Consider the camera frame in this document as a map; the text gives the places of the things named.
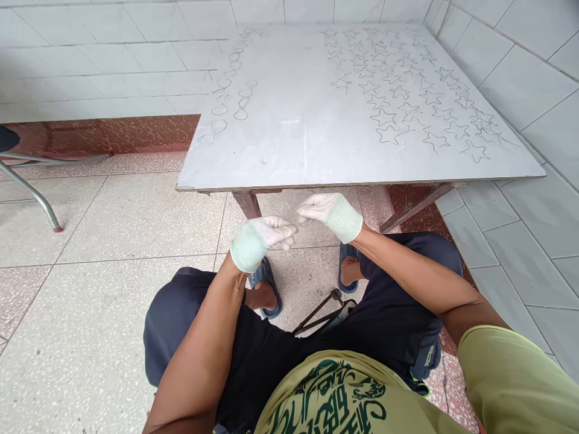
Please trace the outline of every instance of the wooden table leg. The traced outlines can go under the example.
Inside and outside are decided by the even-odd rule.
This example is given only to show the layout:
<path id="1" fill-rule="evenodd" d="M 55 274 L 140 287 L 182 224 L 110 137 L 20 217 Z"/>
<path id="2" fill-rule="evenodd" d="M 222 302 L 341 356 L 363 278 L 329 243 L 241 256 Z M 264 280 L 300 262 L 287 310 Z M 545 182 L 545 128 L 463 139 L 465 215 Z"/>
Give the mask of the wooden table leg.
<path id="1" fill-rule="evenodd" d="M 261 210 L 259 209 L 258 198 L 252 191 L 235 191 L 231 192 L 237 203 L 239 204 L 243 214 L 248 219 L 261 217 Z"/>
<path id="2" fill-rule="evenodd" d="M 455 185 L 453 183 L 435 184 L 434 187 L 432 187 L 432 189 L 426 195 L 424 195 L 424 197 L 418 200 L 418 202 L 408 203 L 406 207 L 400 208 L 398 211 L 392 214 L 392 217 L 380 225 L 380 232 L 390 232 L 392 229 L 398 225 L 401 225 L 410 217 L 418 214 L 424 208 L 432 204 L 435 200 L 440 199 L 454 187 Z"/>

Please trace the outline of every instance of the blue sandal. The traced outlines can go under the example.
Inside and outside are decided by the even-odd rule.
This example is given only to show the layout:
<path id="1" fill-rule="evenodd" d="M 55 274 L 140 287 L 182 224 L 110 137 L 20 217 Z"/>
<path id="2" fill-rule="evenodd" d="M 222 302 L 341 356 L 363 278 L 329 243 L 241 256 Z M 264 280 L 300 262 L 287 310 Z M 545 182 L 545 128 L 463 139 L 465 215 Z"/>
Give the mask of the blue sandal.
<path id="1" fill-rule="evenodd" d="M 271 283 L 271 287 L 273 288 L 273 293 L 276 295 L 277 306 L 273 310 L 267 309 L 260 309 L 261 314 L 264 318 L 273 319 L 279 315 L 279 312 L 282 311 L 282 299 L 279 296 L 279 292 L 277 291 L 276 281 L 273 278 L 273 272 L 271 271 L 270 262 L 264 257 L 264 262 L 260 265 L 255 273 L 249 275 L 249 285 L 253 288 L 259 283 L 267 281 Z"/>
<path id="2" fill-rule="evenodd" d="M 340 243 L 340 267 L 338 268 L 338 287 L 340 291 L 345 292 L 347 294 L 351 294 L 352 292 L 356 292 L 358 289 L 358 281 L 351 283 L 350 285 L 346 286 L 342 283 L 342 261 L 346 257 L 353 257 L 360 260 L 360 255 L 358 250 L 349 244 L 342 244 Z"/>

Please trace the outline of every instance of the white table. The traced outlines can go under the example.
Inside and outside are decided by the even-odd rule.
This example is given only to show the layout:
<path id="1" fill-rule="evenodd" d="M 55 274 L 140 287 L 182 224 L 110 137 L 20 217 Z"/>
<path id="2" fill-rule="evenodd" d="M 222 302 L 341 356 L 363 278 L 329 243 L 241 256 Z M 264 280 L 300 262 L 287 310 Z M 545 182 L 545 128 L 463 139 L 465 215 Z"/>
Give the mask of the white table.
<path id="1" fill-rule="evenodd" d="M 545 172 L 420 25 L 239 27 L 214 77 L 177 190 L 232 191 L 248 218 L 255 193 L 282 188 L 454 183 Z"/>

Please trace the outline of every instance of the work glove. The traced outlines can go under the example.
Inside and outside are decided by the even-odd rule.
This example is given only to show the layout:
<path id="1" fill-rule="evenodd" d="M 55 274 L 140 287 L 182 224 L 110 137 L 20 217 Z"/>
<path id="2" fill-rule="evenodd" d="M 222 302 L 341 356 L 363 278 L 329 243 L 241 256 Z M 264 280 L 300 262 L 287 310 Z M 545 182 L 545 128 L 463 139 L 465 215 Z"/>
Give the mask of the work glove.
<path id="1" fill-rule="evenodd" d="M 258 217 L 243 223 L 231 241 L 231 258 L 243 272 L 253 273 L 270 248 L 277 243 L 284 250 L 294 245 L 297 227 L 278 216 Z"/>
<path id="2" fill-rule="evenodd" d="M 301 226 L 314 220 L 326 225 L 344 244 L 353 241 L 362 230 L 364 219 L 342 193 L 321 193 L 311 195 L 297 210 Z"/>

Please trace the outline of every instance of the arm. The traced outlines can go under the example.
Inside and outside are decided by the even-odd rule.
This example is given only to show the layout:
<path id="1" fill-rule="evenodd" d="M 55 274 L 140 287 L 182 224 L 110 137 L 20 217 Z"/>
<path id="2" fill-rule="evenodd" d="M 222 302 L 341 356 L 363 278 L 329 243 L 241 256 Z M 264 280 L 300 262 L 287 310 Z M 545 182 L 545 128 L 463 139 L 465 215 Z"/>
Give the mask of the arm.
<path id="1" fill-rule="evenodd" d="M 144 434 L 211 432 L 223 393 L 247 274 L 227 253 L 163 375 Z"/>
<path id="2" fill-rule="evenodd" d="M 465 279 L 363 224 L 362 216 L 340 193 L 317 194 L 297 209 L 301 224 L 319 220 L 385 272 L 416 301 L 437 315 L 457 344 L 477 325 L 508 325 Z"/>
<path id="3" fill-rule="evenodd" d="M 289 248 L 297 228 L 280 217 L 248 220 L 209 285 L 159 384 L 144 434 L 210 433 L 231 364 L 247 274 L 277 243 Z"/>
<path id="4" fill-rule="evenodd" d="M 437 315 L 456 343 L 469 328 L 497 325 L 508 329 L 480 292 L 447 267 L 363 225 L 351 243 L 375 262 L 413 299 Z"/>

